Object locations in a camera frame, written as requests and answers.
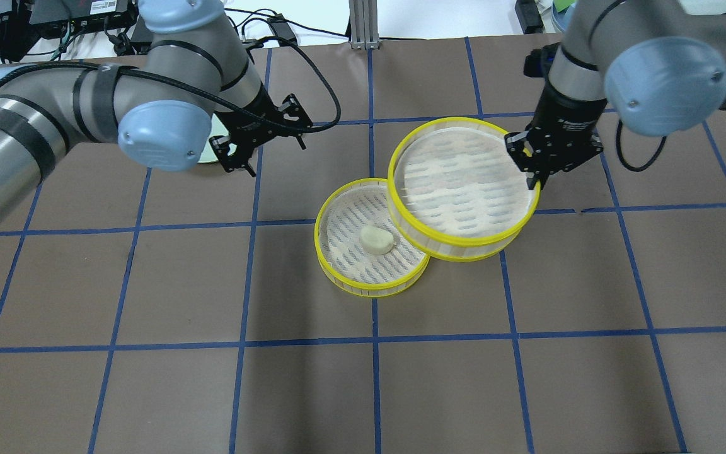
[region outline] container with yellow rim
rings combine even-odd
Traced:
[[[406,241],[387,207],[387,181],[364,178],[336,190],[315,219],[314,243],[321,268],[335,285],[365,297],[391,296],[411,287],[430,257]],[[369,253],[361,245],[364,227],[391,233],[393,247]]]
[[[388,167],[388,209],[401,235],[455,262],[504,249],[539,201],[539,183],[528,190],[506,152],[506,133],[486,121],[450,117],[407,135]]]

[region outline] gray robot arm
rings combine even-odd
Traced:
[[[155,33],[143,74],[118,64],[0,69],[0,221],[80,142],[117,142],[140,164],[162,170],[193,166],[216,109],[204,95],[245,110],[217,106],[231,137],[212,141],[227,172],[253,175],[247,161],[254,148],[312,126],[293,95],[281,107],[271,101],[218,0],[140,0],[139,9]],[[297,120],[285,119],[288,113]],[[231,156],[229,141],[236,144]]]
[[[507,136],[530,187],[603,151],[594,129],[608,101],[653,137],[726,109],[726,15],[689,15],[678,0],[579,2],[532,122]]]

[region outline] label sticker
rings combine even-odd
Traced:
[[[116,11],[116,0],[100,0],[91,3],[90,15],[100,15],[103,13],[112,13]]]

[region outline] metal bracket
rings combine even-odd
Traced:
[[[380,49],[377,0],[349,0],[352,49]]]

